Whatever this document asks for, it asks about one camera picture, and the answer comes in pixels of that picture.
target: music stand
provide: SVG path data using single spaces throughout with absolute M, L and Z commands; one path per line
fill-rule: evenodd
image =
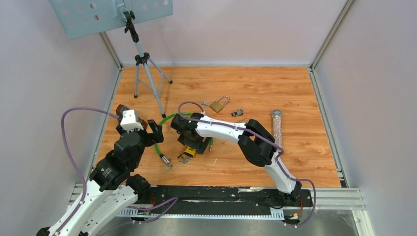
M 138 51 L 138 55 L 135 56 L 134 97 L 138 97 L 138 82 L 143 83 L 153 92 L 162 117 L 166 117 L 159 96 L 162 79 L 167 79 L 170 84 L 172 80 L 150 58 L 149 53 L 143 52 L 134 24 L 172 15 L 173 0 L 49 0 L 49 2 L 64 27 L 68 39 L 125 27 L 124 32 L 130 32 Z M 161 73 L 159 92 L 153 82 L 148 61 Z M 139 80 L 140 64 L 145 68 L 151 87 Z

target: padlock shackle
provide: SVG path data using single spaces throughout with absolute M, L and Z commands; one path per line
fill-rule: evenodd
M 220 101 L 223 99 L 223 98 L 227 98 L 227 101 L 225 102 L 225 103 L 223 103 L 223 104 L 220 104 Z M 224 95 L 224 96 L 222 96 L 219 100 L 217 100 L 217 102 L 221 105 L 221 106 L 224 106 L 224 105 L 226 105 L 228 102 L 230 101 L 230 98 L 229 98 L 229 96 L 227 96 L 227 95 Z

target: tripod stand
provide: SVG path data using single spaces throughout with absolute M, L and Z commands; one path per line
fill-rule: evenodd
M 139 36 L 135 30 L 135 27 L 132 23 L 132 19 L 135 19 L 135 15 L 133 14 L 133 11 L 130 12 L 124 12 L 123 13 L 126 19 L 126 28 L 124 29 L 124 33 L 130 32 L 130 35 L 132 36 L 132 40 L 136 45 L 136 49 L 138 50 L 138 55 L 135 56 L 136 61 L 136 76 L 135 76 L 135 92 L 133 97 L 138 97 L 138 83 L 141 82 L 144 84 L 149 90 L 153 92 L 153 96 L 155 96 L 156 102 L 158 103 L 159 109 L 161 111 L 161 115 L 163 118 L 166 117 L 164 108 L 162 107 L 161 100 L 159 99 L 161 94 L 161 88 L 162 88 L 162 80 L 163 78 L 167 79 L 170 84 L 172 84 L 172 80 L 167 76 L 167 74 L 162 71 L 162 69 L 150 58 L 149 53 L 144 53 L 142 50 L 141 43 L 139 42 Z M 161 73 L 161 80 L 159 82 L 159 91 L 156 90 L 155 83 L 153 82 L 152 75 L 149 70 L 148 61 L 152 63 L 153 66 Z M 139 80 L 139 66 L 142 64 L 145 68 L 146 75 L 148 76 L 150 87 Z

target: perforated metal plate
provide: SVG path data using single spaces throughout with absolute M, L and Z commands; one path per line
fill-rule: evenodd
M 116 17 L 113 0 L 49 0 L 69 39 L 113 30 L 125 26 Z M 173 0 L 124 0 L 128 11 L 135 13 L 133 23 L 172 15 Z
M 154 218 L 159 214 L 138 215 L 138 210 L 126 208 L 118 217 Z M 165 214 L 161 218 L 176 219 L 231 219 L 231 220 L 284 220 L 284 211 L 271 209 L 271 215 L 194 215 L 194 214 Z

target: test tube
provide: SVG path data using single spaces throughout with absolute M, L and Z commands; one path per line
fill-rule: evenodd
M 282 147 L 282 126 L 281 126 L 282 112 L 274 110 L 272 112 L 272 127 L 275 144 Z

